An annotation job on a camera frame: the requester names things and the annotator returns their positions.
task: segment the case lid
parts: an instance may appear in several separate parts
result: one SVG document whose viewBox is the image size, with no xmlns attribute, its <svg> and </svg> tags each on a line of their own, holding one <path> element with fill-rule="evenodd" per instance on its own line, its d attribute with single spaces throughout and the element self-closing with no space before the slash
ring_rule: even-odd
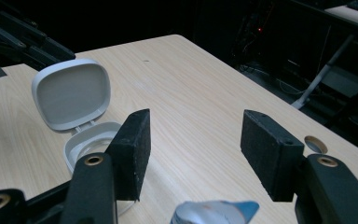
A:
<svg viewBox="0 0 358 224">
<path fill-rule="evenodd" d="M 65 131 L 104 113 L 110 101 L 109 76 L 92 59 L 56 63 L 36 74 L 32 95 L 49 128 Z"/>
</svg>

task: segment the black metal bracket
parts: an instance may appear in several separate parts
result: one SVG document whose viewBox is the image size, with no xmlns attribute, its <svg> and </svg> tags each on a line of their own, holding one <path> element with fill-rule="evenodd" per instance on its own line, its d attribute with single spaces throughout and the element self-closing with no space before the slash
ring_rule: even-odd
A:
<svg viewBox="0 0 358 224">
<path fill-rule="evenodd" d="M 20 12 L 0 0 L 0 55 L 40 71 L 75 54 L 37 29 L 37 23 L 18 18 Z"/>
<path fill-rule="evenodd" d="M 298 223 L 358 223 L 358 180 L 337 158 L 311 154 L 269 116 L 243 113 L 241 151 L 273 202 L 296 194 Z"/>
<path fill-rule="evenodd" d="M 26 201 L 0 190 L 0 223 L 117 223 L 117 200 L 140 201 L 150 157 L 150 111 L 130 114 L 105 152 L 77 161 L 72 179 Z"/>
</svg>

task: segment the open container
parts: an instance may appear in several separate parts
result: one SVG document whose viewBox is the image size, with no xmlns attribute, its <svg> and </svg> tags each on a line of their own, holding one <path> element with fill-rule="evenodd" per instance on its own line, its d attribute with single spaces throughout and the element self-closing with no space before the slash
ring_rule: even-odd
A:
<svg viewBox="0 0 358 224">
<path fill-rule="evenodd" d="M 78 159 L 92 152 L 104 152 L 121 125 L 96 123 L 110 103 L 110 82 L 106 70 L 92 59 L 56 63 L 36 74 L 32 82 L 34 103 L 49 128 L 72 134 L 63 148 L 71 174 Z M 117 201 L 120 215 L 134 202 Z"/>
</svg>

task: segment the wooden table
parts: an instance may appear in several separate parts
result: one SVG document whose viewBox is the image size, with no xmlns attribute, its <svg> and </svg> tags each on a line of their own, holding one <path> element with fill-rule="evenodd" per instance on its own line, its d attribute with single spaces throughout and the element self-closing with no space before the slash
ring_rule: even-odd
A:
<svg viewBox="0 0 358 224">
<path fill-rule="evenodd" d="M 184 201 L 254 200 L 252 223 L 296 223 L 294 203 L 274 203 L 241 154 L 244 109 L 265 113 L 300 141 L 313 136 L 358 177 L 358 148 L 179 35 L 81 52 L 109 73 L 112 98 L 97 123 L 123 123 L 150 108 L 152 149 L 141 200 L 119 223 L 169 223 Z M 0 77 L 0 189 L 30 199 L 68 181 L 69 133 L 53 132 L 31 94 L 37 73 L 21 64 Z M 314 153 L 308 147 L 305 155 Z"/>
<path fill-rule="evenodd" d="M 350 7 L 347 7 L 346 5 L 330 7 L 325 9 L 324 11 L 334 16 L 337 16 L 342 20 L 346 20 L 347 22 L 353 22 L 355 24 L 358 24 L 358 10 L 354 10 Z"/>
</svg>

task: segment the black equipment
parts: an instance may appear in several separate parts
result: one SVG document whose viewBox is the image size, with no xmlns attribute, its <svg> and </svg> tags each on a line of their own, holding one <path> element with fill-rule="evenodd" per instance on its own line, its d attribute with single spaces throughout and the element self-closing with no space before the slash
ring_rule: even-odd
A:
<svg viewBox="0 0 358 224">
<path fill-rule="evenodd" d="M 150 148 L 150 111 L 136 111 L 104 153 L 77 161 L 71 180 L 28 201 L 19 189 L 0 190 L 0 223 L 117 224 L 117 200 L 140 201 Z"/>
<path fill-rule="evenodd" d="M 241 151 L 273 202 L 296 194 L 300 224 L 358 223 L 358 180 L 337 158 L 311 154 L 269 116 L 243 113 Z"/>
<path fill-rule="evenodd" d="M 37 29 L 37 23 L 0 0 L 0 55 L 40 71 L 75 54 Z"/>
</svg>

